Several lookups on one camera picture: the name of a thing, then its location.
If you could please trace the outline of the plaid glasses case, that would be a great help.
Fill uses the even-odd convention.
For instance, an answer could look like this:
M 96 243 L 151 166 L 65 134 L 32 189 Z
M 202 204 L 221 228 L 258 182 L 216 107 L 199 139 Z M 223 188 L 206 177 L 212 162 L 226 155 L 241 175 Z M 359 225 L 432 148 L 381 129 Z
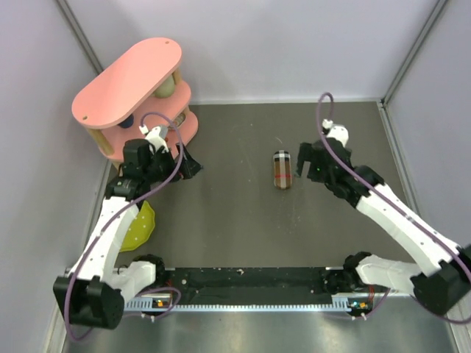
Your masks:
M 274 185 L 280 190 L 288 190 L 293 184 L 291 155 L 286 150 L 276 151 L 273 155 Z

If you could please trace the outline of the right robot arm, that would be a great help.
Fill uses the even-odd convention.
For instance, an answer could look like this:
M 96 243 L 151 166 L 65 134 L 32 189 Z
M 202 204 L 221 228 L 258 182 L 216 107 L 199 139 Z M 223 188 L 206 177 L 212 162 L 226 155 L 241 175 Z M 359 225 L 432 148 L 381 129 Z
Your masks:
M 354 291 L 379 285 L 413 296 L 424 308 L 445 315 L 470 292 L 470 247 L 440 235 L 394 194 L 366 165 L 353 167 L 351 151 L 334 138 L 301 143 L 296 173 L 309 163 L 307 177 L 373 220 L 413 258 L 386 260 L 369 252 L 346 258 L 344 284 Z

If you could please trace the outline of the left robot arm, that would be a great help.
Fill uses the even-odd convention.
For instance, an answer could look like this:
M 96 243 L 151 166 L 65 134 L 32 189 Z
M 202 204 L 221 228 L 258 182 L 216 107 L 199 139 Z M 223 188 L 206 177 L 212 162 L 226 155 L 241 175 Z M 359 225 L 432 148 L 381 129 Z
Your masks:
M 190 179 L 202 166 L 177 144 L 172 156 L 164 145 L 146 139 L 124 145 L 124 162 L 105 188 L 101 214 L 84 252 L 66 274 L 56 278 L 53 292 L 65 327 L 115 329 L 134 298 L 165 293 L 160 304 L 172 310 L 181 292 L 167 285 L 163 261 L 154 255 L 140 256 L 125 268 L 114 267 L 126 234 L 140 217 L 145 200 L 170 182 Z

